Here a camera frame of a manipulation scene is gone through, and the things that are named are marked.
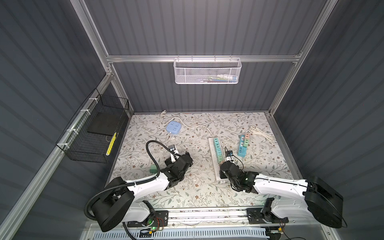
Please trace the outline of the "round blue power hub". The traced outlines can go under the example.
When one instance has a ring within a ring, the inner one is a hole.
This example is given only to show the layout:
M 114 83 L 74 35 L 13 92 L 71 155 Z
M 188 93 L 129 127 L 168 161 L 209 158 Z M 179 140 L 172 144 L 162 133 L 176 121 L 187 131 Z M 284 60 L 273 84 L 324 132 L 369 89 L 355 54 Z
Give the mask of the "round blue power hub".
M 172 135 L 177 135 L 181 131 L 182 124 L 176 121 L 170 121 L 166 126 L 166 131 Z

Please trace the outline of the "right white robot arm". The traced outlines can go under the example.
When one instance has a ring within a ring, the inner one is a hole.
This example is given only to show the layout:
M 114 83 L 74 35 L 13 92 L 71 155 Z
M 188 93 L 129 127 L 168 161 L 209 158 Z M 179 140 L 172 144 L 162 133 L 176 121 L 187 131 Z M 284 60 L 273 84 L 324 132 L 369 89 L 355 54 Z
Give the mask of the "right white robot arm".
M 231 161 L 220 164 L 220 171 L 236 192 L 269 195 L 258 214 L 267 223 L 285 224 L 291 218 L 309 218 L 334 229 L 348 225 L 343 217 L 343 196 L 318 177 L 280 179 L 244 172 Z

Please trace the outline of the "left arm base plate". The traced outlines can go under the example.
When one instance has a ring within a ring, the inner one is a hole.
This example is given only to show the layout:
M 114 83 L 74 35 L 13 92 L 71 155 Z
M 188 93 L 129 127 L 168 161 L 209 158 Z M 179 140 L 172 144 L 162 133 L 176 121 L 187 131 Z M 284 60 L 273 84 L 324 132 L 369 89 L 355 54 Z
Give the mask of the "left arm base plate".
M 149 228 L 149 227 L 167 227 L 169 219 L 169 211 L 158 211 L 150 213 L 150 215 L 142 222 L 130 221 L 126 225 L 129 228 Z

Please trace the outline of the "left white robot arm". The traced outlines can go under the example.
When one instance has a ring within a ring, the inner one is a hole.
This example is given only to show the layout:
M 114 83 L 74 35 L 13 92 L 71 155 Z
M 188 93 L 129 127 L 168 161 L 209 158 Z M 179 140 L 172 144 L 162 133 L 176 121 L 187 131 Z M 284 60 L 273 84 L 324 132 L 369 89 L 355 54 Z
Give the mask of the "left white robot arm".
M 184 179 L 192 165 L 190 153 L 185 152 L 161 169 L 158 176 L 154 176 L 152 180 L 145 179 L 143 184 L 127 182 L 117 177 L 99 194 L 89 199 L 84 209 L 85 215 L 97 221 L 103 232 L 108 232 L 123 222 L 149 225 L 156 211 L 142 198 L 175 187 Z

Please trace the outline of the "long white power strip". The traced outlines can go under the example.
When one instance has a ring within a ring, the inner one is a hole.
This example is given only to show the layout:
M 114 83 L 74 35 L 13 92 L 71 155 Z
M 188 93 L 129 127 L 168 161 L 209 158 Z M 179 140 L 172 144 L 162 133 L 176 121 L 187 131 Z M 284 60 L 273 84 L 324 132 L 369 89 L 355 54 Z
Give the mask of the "long white power strip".
M 225 153 L 224 153 L 224 150 L 222 148 L 221 141 L 220 141 L 220 145 L 221 145 L 221 148 L 222 148 L 222 155 L 225 158 L 225 160 L 221 164 L 218 164 L 217 163 L 217 158 L 216 158 L 217 154 L 216 154 L 215 149 L 214 149 L 214 141 L 213 141 L 214 138 L 218 138 L 219 139 L 219 137 L 212 137 L 212 138 L 208 138 L 208 141 L 209 141 L 209 147 L 210 147 L 210 151 L 211 151 L 211 155 L 212 155 L 213 169 L 214 169 L 214 173 L 215 173 L 216 182 L 219 185 L 229 184 L 230 181 L 228 180 L 228 178 L 220 170 L 220 165 L 223 162 L 226 161 Z

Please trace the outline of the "teal small power strip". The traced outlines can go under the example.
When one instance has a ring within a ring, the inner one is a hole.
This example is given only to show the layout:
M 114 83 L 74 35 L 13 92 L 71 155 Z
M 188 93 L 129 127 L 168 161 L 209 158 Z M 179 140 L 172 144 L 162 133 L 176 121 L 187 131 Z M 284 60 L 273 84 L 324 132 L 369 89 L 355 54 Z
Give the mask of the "teal small power strip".
M 247 149 L 250 143 L 250 138 L 245 139 L 245 135 L 240 136 L 239 148 L 238 148 L 238 156 L 244 158 L 247 154 Z

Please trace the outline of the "green plug cube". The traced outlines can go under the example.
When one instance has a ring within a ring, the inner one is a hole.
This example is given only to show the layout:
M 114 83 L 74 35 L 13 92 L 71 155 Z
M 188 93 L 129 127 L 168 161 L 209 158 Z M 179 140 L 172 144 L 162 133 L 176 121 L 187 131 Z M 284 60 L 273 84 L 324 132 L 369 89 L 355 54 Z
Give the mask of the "green plug cube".
M 151 165 L 150 166 L 150 173 L 151 174 L 156 174 L 158 172 L 158 168 L 156 165 Z
M 217 163 L 218 164 L 221 164 L 225 160 L 225 158 L 223 157 L 222 154 L 216 155 L 216 158 L 217 158 Z

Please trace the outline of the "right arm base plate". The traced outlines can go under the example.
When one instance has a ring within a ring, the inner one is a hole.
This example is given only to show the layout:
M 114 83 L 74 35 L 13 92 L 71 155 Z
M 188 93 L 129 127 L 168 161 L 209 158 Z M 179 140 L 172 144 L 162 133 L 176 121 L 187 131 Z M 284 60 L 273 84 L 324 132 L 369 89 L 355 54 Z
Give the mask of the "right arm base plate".
M 271 211 L 264 211 L 262 208 L 247 208 L 247 218 L 250 224 L 287 224 L 289 219 L 278 218 Z

